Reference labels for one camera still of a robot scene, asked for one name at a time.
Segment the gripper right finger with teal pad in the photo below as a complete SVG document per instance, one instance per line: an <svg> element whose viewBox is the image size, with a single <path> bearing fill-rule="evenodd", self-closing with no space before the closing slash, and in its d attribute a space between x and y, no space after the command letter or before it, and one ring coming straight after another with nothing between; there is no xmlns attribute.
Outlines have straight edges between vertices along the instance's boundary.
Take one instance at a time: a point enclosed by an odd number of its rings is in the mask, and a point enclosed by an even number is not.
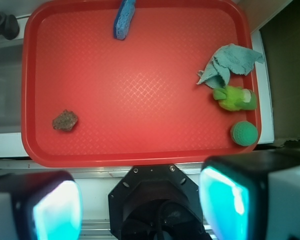
<svg viewBox="0 0 300 240"><path fill-rule="evenodd" d="M199 199L219 240L300 240L300 151L211 156Z"/></svg>

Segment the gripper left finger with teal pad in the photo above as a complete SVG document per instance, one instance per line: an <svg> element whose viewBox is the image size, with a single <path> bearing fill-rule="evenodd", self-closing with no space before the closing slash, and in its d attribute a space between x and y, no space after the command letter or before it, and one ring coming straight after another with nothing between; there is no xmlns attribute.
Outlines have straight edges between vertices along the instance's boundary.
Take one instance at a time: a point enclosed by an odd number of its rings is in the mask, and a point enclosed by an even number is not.
<svg viewBox="0 0 300 240"><path fill-rule="evenodd" d="M79 185L64 170L0 175L0 240L77 240Z"/></svg>

